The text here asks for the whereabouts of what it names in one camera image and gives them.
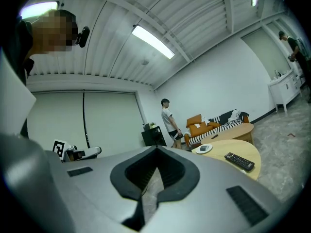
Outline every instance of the black shorts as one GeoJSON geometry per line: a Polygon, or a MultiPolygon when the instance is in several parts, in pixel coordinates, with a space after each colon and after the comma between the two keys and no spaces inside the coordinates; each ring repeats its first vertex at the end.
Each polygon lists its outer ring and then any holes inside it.
{"type": "Polygon", "coordinates": [[[173,139],[173,141],[179,140],[179,139],[184,137],[183,134],[181,134],[181,136],[179,136],[177,130],[169,132],[169,135],[173,139]]]}

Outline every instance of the white plate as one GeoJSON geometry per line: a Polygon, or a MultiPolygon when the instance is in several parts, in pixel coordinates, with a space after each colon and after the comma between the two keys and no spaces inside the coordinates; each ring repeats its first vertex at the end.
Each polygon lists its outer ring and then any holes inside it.
{"type": "Polygon", "coordinates": [[[213,146],[212,146],[210,143],[207,143],[207,144],[203,144],[203,145],[199,146],[199,147],[196,149],[195,152],[198,153],[198,154],[208,153],[208,152],[210,152],[210,151],[212,150],[212,148],[213,148],[213,146]],[[207,146],[207,149],[206,149],[205,151],[201,151],[200,148],[201,148],[202,146],[207,146]]]}

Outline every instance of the white cabinet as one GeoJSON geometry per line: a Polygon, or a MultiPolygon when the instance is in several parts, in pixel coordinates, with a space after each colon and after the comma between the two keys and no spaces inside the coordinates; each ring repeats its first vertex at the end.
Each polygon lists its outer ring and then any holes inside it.
{"type": "Polygon", "coordinates": [[[268,86],[272,94],[276,111],[278,104],[283,104],[284,111],[287,111],[286,105],[300,93],[299,83],[292,70],[278,79],[272,80],[268,86]]]}

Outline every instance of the black vent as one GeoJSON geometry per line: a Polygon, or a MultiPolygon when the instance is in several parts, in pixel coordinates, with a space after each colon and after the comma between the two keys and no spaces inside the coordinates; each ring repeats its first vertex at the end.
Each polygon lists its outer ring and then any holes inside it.
{"type": "Polygon", "coordinates": [[[67,173],[69,174],[70,177],[73,177],[73,176],[77,176],[80,174],[88,173],[90,171],[93,171],[93,169],[91,169],[89,166],[87,166],[87,167],[67,171],[67,173]]]}
{"type": "Polygon", "coordinates": [[[242,187],[234,186],[228,188],[227,192],[252,226],[268,216],[242,187]]]}

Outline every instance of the baseboard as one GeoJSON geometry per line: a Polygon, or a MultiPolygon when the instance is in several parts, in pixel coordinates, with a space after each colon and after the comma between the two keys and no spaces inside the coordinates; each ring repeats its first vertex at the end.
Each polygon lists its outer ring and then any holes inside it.
{"type": "Polygon", "coordinates": [[[257,122],[259,122],[260,120],[262,120],[262,119],[264,119],[265,117],[267,117],[267,116],[269,116],[270,114],[272,114],[274,111],[276,111],[276,108],[274,108],[273,110],[267,112],[266,114],[264,114],[264,115],[258,117],[258,118],[255,119],[254,121],[251,121],[250,123],[251,123],[251,124],[257,123],[257,122]]]}

